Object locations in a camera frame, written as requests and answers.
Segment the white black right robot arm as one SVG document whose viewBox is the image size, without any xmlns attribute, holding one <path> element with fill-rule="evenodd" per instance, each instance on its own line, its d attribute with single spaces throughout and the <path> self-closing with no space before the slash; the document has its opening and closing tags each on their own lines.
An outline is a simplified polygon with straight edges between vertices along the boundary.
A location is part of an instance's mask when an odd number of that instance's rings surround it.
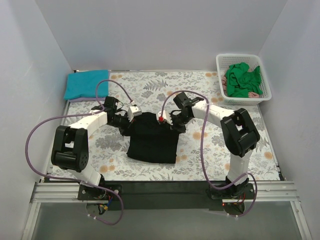
<svg viewBox="0 0 320 240">
<path fill-rule="evenodd" d="M 244 108 L 230 110 L 209 104 L 204 96 L 189 98 L 184 91 L 176 91 L 173 99 L 178 114 L 170 113 L 169 124 L 173 130 L 185 133 L 192 119 L 201 119 L 221 128 L 224 144 L 230 152 L 229 170 L 224 183 L 209 183 L 209 193 L 216 197 L 237 199 L 244 195 L 249 184 L 248 169 L 253 150 L 260 141 L 260 134 Z"/>
</svg>

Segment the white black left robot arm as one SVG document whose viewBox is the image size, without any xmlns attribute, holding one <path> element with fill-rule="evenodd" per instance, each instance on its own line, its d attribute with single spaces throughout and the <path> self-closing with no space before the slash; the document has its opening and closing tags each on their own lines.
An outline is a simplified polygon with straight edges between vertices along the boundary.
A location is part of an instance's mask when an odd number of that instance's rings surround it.
<svg viewBox="0 0 320 240">
<path fill-rule="evenodd" d="M 88 116 L 65 126 L 60 125 L 54 136 L 51 164 L 72 173 L 77 180 L 90 186 L 89 194 L 95 200 L 106 196 L 106 187 L 101 184 L 103 176 L 89 163 L 89 137 L 99 128 L 109 125 L 123 133 L 141 110 L 131 105 L 128 110 L 118 107 L 120 101 L 107 96 L 103 105 L 95 106 Z"/>
</svg>

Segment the black t shirt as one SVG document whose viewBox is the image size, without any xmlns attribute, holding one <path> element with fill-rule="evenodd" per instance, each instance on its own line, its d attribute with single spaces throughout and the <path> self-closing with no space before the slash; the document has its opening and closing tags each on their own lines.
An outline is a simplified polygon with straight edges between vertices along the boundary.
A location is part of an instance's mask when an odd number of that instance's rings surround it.
<svg viewBox="0 0 320 240">
<path fill-rule="evenodd" d="M 160 124 L 156 114 L 144 112 L 122 132 L 130 137 L 127 156 L 152 164 L 175 164 L 180 132 Z"/>
</svg>

